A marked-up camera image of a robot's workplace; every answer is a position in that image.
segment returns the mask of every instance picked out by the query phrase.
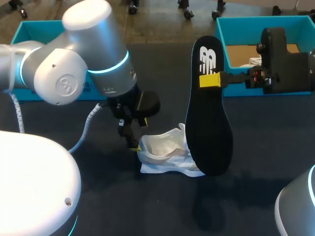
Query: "cardboard box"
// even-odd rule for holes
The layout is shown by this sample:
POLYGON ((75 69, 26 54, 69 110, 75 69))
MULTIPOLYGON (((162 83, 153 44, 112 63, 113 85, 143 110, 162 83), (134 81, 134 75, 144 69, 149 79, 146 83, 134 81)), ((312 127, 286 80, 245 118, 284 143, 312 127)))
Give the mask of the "cardboard box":
MULTIPOLYGON (((256 45, 230 45, 226 47, 230 58, 231 66, 240 67, 248 64, 250 58, 259 58, 256 51, 256 45)), ((296 44, 287 44, 287 49, 291 53, 298 53, 299 49, 296 44)))

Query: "gray floor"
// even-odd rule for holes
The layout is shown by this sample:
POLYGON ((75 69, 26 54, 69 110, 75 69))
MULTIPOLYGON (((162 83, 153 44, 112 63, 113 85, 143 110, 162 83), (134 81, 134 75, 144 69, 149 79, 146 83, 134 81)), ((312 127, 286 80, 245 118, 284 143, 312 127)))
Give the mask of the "gray floor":
MULTIPOLYGON (((63 13, 80 0, 24 0, 29 21, 60 20, 63 13)), ((108 0, 113 7, 126 43, 193 42, 200 36, 213 34, 215 22, 211 11, 216 2, 190 0, 195 17, 187 21, 178 9, 177 0, 140 0, 138 14, 127 13, 125 0, 108 0)), ((270 15, 270 8, 228 3, 224 16, 270 15)), ((9 44, 22 21, 8 4, 0 6, 0 44, 9 44)))

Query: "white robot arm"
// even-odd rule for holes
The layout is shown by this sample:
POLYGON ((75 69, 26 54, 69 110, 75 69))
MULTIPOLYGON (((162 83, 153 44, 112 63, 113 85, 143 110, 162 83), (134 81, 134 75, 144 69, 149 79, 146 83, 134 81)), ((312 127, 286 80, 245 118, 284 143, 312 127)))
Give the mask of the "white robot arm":
POLYGON ((136 119, 146 126, 145 118, 159 110, 159 99, 138 88, 110 4, 79 2, 63 15, 63 26, 64 32, 47 45, 36 41, 0 45, 0 91, 31 89, 48 103, 65 105, 79 97, 89 73, 114 116, 122 120, 119 134, 129 148, 137 148, 131 122, 136 119))

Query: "shoe upper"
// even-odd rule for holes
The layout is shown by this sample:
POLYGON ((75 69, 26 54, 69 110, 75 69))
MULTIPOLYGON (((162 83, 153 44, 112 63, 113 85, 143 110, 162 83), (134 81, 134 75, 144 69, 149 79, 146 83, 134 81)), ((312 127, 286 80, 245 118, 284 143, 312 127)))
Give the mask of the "shoe upper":
POLYGON ((174 128, 160 135, 144 135, 140 139, 141 151, 139 160, 143 164, 161 166, 175 166, 191 171, 200 171, 193 161, 185 136, 185 125, 180 123, 174 128))

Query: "robot logo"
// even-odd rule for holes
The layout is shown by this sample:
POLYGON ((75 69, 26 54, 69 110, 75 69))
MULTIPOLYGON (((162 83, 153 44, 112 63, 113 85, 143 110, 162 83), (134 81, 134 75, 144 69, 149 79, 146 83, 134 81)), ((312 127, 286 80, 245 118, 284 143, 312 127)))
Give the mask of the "robot logo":
POLYGON ((56 82, 56 89, 59 95, 69 96, 73 94, 78 85, 72 75, 63 75, 56 82))
POLYGON ((216 53, 212 49, 206 47, 200 48, 200 61, 203 62, 200 65, 200 72, 204 75, 213 74, 212 69, 216 68, 216 53))

